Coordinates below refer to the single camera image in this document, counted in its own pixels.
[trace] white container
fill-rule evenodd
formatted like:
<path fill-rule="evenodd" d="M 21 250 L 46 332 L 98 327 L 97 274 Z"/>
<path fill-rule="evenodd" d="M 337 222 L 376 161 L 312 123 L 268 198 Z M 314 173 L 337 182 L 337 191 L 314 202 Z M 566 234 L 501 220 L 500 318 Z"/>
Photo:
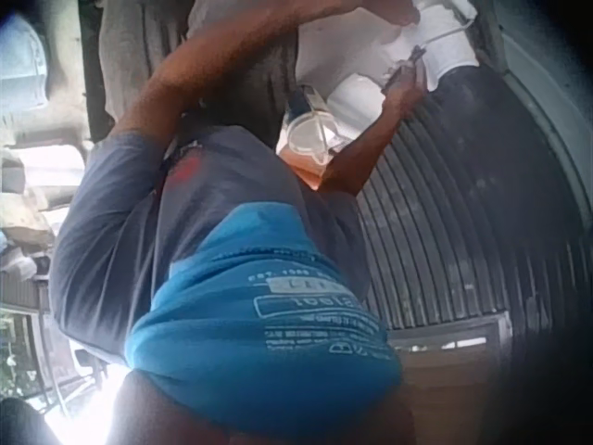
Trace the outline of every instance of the white container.
<path fill-rule="evenodd" d="M 301 86 L 289 100 L 286 125 L 288 147 L 322 166 L 332 158 L 330 149 L 344 142 L 327 104 L 311 86 Z"/>

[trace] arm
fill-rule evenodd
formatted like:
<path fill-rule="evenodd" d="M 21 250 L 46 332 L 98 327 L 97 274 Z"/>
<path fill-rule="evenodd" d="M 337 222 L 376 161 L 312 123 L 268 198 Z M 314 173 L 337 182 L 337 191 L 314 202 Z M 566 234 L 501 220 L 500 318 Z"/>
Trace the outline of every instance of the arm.
<path fill-rule="evenodd" d="M 165 150 L 182 114 L 270 41 L 303 23 L 359 6 L 397 25 L 419 19 L 411 0 L 266 0 L 261 6 L 199 32 L 167 57 L 112 134 L 134 130 L 154 139 Z"/>
<path fill-rule="evenodd" d="M 379 119 L 332 159 L 318 192 L 344 192 L 357 196 L 371 177 L 385 147 L 391 143 L 401 120 L 411 113 L 424 91 L 423 65 L 420 64 L 417 70 L 404 70 L 398 86 L 387 93 Z"/>

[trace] person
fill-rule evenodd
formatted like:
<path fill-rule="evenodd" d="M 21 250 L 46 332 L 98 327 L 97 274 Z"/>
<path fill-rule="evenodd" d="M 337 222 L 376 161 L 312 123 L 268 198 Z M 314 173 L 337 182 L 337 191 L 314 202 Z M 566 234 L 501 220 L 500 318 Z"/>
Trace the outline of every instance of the person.
<path fill-rule="evenodd" d="M 52 259 L 60 329 L 132 368 L 110 443 L 410 443 L 399 362 L 361 304 L 356 195 L 422 98 L 422 67 L 402 73 L 317 191 L 273 148 L 299 25 L 360 6 L 405 25 L 418 11 L 411 0 L 186 3 L 105 4 L 117 123 Z M 163 25 L 186 13 L 188 26 Z"/>

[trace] short sleeve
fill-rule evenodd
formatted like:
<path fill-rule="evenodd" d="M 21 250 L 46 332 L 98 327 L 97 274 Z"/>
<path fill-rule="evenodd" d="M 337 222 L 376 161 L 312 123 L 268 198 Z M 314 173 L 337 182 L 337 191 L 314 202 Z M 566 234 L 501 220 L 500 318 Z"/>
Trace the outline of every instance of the short sleeve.
<path fill-rule="evenodd" d="M 137 314 L 147 310 L 139 292 L 147 293 L 149 305 L 149 215 L 161 164 L 162 150 L 139 134 L 100 143 L 57 237 L 52 313 L 67 336 L 111 361 Z"/>

